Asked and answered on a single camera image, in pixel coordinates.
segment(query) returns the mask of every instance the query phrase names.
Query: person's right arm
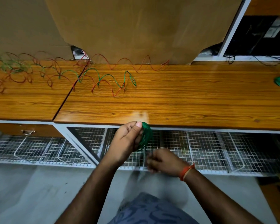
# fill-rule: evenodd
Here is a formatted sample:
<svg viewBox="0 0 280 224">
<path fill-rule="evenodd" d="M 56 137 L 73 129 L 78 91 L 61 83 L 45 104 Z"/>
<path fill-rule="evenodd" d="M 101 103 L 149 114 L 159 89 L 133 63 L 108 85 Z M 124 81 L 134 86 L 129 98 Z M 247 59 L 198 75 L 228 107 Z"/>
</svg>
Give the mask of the person's right arm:
<svg viewBox="0 0 280 224">
<path fill-rule="evenodd" d="M 152 172 L 160 171 L 173 177 L 179 177 L 182 170 L 189 165 L 168 149 L 153 151 L 153 154 L 147 159 L 147 164 Z M 190 169 L 184 181 L 212 223 L 261 224 L 257 218 L 243 209 L 196 169 Z"/>
</svg>

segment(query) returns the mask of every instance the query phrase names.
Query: gray floor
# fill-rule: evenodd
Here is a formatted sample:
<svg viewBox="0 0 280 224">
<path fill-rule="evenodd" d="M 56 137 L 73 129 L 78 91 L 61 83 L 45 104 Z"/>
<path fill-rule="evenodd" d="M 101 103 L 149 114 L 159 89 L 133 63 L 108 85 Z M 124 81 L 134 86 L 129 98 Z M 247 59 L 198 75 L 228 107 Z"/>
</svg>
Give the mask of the gray floor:
<svg viewBox="0 0 280 224">
<path fill-rule="evenodd" d="M 50 224 L 59 217 L 92 169 L 0 164 L 0 224 Z M 253 177 L 207 176 L 228 196 L 265 224 L 276 220 Z M 187 185 L 177 178 L 147 172 L 117 171 L 99 224 L 116 214 L 124 201 L 148 192 L 166 199 L 201 224 L 210 221 Z"/>
</svg>

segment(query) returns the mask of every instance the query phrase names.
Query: wooden table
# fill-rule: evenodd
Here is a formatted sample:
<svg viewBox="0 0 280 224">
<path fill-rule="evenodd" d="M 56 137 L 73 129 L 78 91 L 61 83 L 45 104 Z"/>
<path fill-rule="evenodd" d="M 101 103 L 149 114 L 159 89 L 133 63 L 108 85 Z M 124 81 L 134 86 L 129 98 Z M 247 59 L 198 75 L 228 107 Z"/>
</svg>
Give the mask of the wooden table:
<svg viewBox="0 0 280 224">
<path fill-rule="evenodd" d="M 51 61 L 42 61 L 44 66 L 51 65 Z M 76 61 L 58 61 L 60 70 L 74 70 L 81 74 L 83 67 L 74 66 Z M 0 93 L 0 120 L 28 120 L 28 121 L 52 121 L 58 112 L 60 106 L 69 94 L 72 83 L 77 79 L 77 75 L 73 72 L 65 72 L 66 78 L 57 76 L 52 77 L 53 85 L 48 86 L 47 79 L 53 75 L 57 75 L 55 69 L 49 68 L 45 70 L 47 76 L 41 77 L 39 66 L 33 66 L 33 74 L 29 74 L 32 83 L 16 83 L 11 79 L 6 79 L 3 83 L 5 88 Z M 7 76 L 0 70 L 0 79 Z M 17 73 L 11 75 L 12 79 L 18 82 L 23 81 L 26 73 Z"/>
<path fill-rule="evenodd" d="M 113 97 L 106 82 L 91 92 L 93 82 L 84 78 L 54 122 L 120 125 L 137 120 L 152 126 L 280 130 L 280 87 L 273 81 L 280 65 L 169 65 L 160 71 L 146 65 L 138 72 L 130 65 L 93 67 L 100 76 L 112 74 L 120 85 L 128 70 L 137 87 L 127 75 L 125 92 Z M 94 70 L 87 75 L 98 81 Z M 104 79 L 118 91 L 110 76 Z"/>
</svg>

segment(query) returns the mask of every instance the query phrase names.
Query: orange thread wristband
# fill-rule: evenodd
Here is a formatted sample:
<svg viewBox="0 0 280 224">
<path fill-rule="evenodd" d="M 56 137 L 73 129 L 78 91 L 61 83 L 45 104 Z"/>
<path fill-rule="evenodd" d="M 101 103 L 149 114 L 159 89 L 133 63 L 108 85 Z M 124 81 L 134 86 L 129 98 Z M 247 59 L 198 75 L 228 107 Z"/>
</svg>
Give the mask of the orange thread wristband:
<svg viewBox="0 0 280 224">
<path fill-rule="evenodd" d="M 193 163 L 192 165 L 186 166 L 186 167 L 180 172 L 180 174 L 179 174 L 179 179 L 180 179 L 181 181 L 184 181 L 184 176 L 185 176 L 185 174 L 186 174 L 189 170 L 194 169 L 194 168 L 195 168 L 195 163 Z"/>
</svg>

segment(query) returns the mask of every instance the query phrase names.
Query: metal handle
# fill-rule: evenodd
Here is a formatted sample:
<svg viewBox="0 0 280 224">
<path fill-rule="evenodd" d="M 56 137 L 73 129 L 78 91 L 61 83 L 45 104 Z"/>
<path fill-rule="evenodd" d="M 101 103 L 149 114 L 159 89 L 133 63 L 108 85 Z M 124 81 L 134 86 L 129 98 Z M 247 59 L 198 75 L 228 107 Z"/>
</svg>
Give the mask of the metal handle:
<svg viewBox="0 0 280 224">
<path fill-rule="evenodd" d="M 21 130 L 21 132 L 25 135 L 30 135 L 32 133 L 34 133 L 35 131 L 26 131 L 26 130 Z"/>
</svg>

